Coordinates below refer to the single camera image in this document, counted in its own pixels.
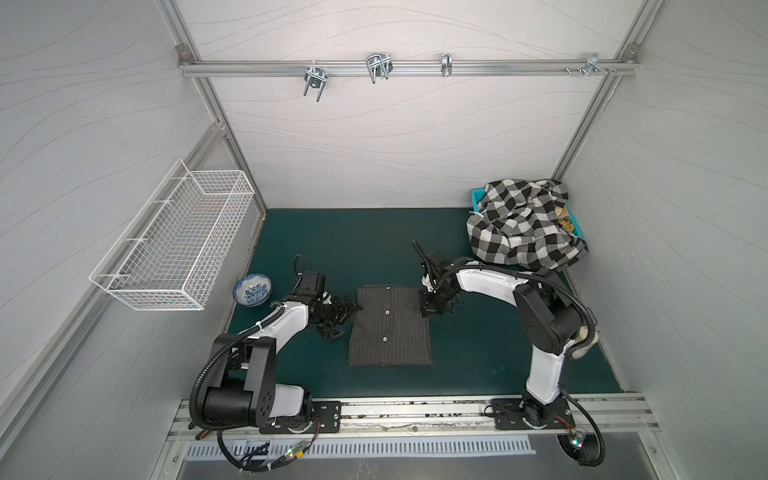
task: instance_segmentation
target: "wire basket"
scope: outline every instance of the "wire basket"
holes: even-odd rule
[[[241,170],[184,170],[166,200],[148,201],[91,274],[134,310],[202,310],[253,197]],[[150,218],[145,227],[142,217]]]

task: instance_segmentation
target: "metal mesh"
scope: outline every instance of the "metal mesh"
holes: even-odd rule
[[[188,172],[106,290],[136,310],[201,310],[253,188],[240,170]]]

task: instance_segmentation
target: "blue and white bowl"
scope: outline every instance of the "blue and white bowl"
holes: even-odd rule
[[[240,305],[257,306],[266,302],[272,293],[272,281],[263,273],[251,273],[237,282],[232,297]]]

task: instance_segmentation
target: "folded garment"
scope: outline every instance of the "folded garment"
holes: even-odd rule
[[[499,180],[485,186],[467,219],[472,251],[484,262],[559,270],[587,253],[560,223],[568,191],[559,180]]]

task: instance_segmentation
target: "green mat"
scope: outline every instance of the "green mat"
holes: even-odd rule
[[[293,256],[327,276],[333,295],[354,298],[366,284],[419,285],[423,274],[411,246],[440,250],[446,259],[472,256],[466,232],[468,209],[276,210],[269,211],[250,265],[265,273],[279,300],[293,288]],[[531,344],[517,310],[478,293],[461,296],[453,314],[430,320],[434,366],[348,366],[347,334],[328,343],[314,329],[296,334],[277,356],[277,381],[301,385],[316,397],[515,394],[525,390]],[[271,311],[268,304],[238,306],[230,332],[237,333]],[[620,392],[598,348],[571,364],[573,393]]]

